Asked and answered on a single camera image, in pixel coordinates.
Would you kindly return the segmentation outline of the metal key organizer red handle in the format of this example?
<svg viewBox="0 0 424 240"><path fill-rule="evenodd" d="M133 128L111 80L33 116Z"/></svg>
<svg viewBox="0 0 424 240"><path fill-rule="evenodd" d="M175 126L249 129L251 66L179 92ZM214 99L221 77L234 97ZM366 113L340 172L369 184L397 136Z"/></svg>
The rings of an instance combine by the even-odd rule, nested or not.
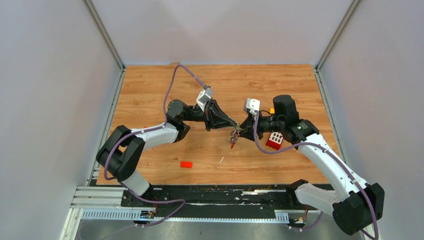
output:
<svg viewBox="0 0 424 240"><path fill-rule="evenodd" d="M230 148L233 149L239 136L240 136L240 128L238 126L234 126L230 132Z"/></svg>

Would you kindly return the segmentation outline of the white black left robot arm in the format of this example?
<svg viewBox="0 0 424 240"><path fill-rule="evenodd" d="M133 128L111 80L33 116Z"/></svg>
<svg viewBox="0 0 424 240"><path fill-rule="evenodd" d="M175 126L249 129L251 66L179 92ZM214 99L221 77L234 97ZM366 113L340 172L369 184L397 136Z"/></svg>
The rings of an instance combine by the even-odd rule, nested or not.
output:
<svg viewBox="0 0 424 240"><path fill-rule="evenodd" d="M150 148L181 141L190 130L186 121L203 122L207 131L238 125L214 99L209 100L204 109L175 99L168 104L165 123L141 129L119 125L100 147L95 159L107 174L134 193L135 202L142 207L149 206L153 201L151 185L136 170L141 154Z"/></svg>

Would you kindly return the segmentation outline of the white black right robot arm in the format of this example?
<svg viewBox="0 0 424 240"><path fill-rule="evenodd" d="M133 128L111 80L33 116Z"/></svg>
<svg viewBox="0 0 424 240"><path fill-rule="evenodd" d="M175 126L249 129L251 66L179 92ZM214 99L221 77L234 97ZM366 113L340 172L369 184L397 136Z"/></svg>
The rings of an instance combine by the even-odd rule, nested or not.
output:
<svg viewBox="0 0 424 240"><path fill-rule="evenodd" d="M273 98L274 113L262 115L261 102L247 98L244 111L247 118L241 124L239 136L255 142L260 151L276 155L296 149L306 156L326 177L332 190L314 186L300 179L292 183L285 195L292 209L308 205L323 214L331 215L336 225L347 235L362 232L371 240L379 239L377 221L383 216L385 191L378 183L370 184L354 172L335 153L318 128L302 119L295 100L287 94ZM261 147L259 138L264 133L281 133L290 145L275 151Z"/></svg>

